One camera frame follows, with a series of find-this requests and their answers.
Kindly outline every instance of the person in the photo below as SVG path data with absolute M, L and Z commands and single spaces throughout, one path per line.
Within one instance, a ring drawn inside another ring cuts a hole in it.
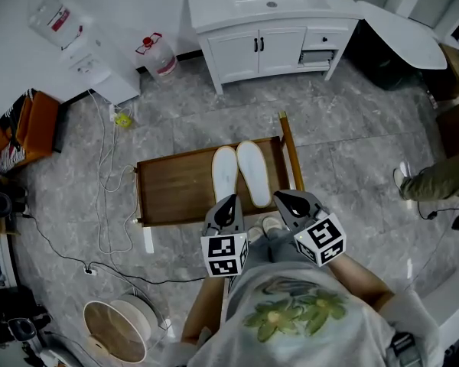
M 164 367 L 442 365 L 438 327 L 414 291 L 394 294 L 346 254 L 318 268 L 279 219 L 262 228 L 248 231 L 226 312 L 224 278 L 205 278 Z M 402 346 L 405 364 L 395 354 Z
M 459 155 L 438 162 L 410 177 L 406 167 L 393 171 L 395 185 L 404 200 L 436 201 L 459 196 Z

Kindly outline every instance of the black and white marker cube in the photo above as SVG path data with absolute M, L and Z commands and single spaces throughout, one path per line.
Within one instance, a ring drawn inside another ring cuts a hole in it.
M 318 266 L 322 266 L 345 252 L 347 236 L 331 213 L 311 227 L 294 235 L 296 248 Z
M 215 278 L 242 273 L 249 252 L 246 232 L 203 236 L 200 243 L 209 276 Z

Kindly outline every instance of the wooden tray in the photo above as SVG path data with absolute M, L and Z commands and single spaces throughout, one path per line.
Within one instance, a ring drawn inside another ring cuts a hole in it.
M 281 113 L 284 138 L 275 136 L 254 140 L 262 150 L 269 173 L 270 190 L 289 189 L 288 170 L 283 146 L 288 148 L 296 188 L 303 190 L 301 171 L 287 117 Z M 230 145 L 235 148 L 239 143 Z M 216 204 L 213 190 L 212 163 L 219 147 L 185 152 L 150 161 L 138 162 L 138 195 L 141 207 L 139 222 L 144 227 L 202 222 L 207 211 Z M 256 208 L 243 175 L 239 172 L 236 192 L 243 215 L 277 210 L 272 202 L 266 208 Z

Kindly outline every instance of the olive green pants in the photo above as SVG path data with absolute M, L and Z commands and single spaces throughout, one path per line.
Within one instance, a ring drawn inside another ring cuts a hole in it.
M 405 200 L 436 201 L 459 196 L 459 155 L 434 164 L 401 185 Z

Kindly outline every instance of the plastic bottle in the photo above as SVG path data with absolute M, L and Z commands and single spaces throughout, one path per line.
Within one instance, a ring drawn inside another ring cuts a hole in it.
M 159 33 L 153 33 L 136 49 L 139 60 L 157 81 L 163 81 L 177 67 L 177 58 Z
M 62 50 L 83 30 L 79 18 L 61 0 L 29 0 L 28 26 Z

